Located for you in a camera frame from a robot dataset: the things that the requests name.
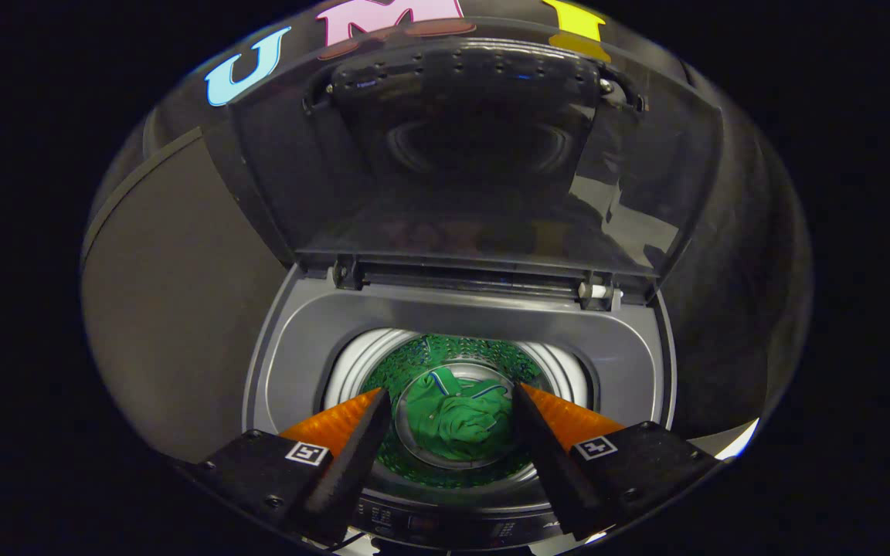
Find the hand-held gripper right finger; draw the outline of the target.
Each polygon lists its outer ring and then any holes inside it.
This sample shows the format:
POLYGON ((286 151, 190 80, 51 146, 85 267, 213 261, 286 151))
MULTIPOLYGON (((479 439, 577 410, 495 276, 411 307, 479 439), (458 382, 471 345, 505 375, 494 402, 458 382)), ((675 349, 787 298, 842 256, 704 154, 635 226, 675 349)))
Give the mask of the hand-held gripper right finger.
POLYGON ((653 420, 621 425, 525 383, 512 411, 559 526, 577 541, 660 513, 724 467, 653 420))

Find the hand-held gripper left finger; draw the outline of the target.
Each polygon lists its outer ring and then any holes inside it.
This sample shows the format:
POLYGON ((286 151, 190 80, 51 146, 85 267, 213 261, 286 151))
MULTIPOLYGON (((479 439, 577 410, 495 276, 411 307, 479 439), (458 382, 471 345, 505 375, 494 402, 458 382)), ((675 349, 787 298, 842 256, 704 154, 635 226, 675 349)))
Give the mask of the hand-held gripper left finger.
POLYGON ((372 388, 280 434, 248 429, 183 475, 259 527, 300 543, 343 541, 392 422, 372 388))

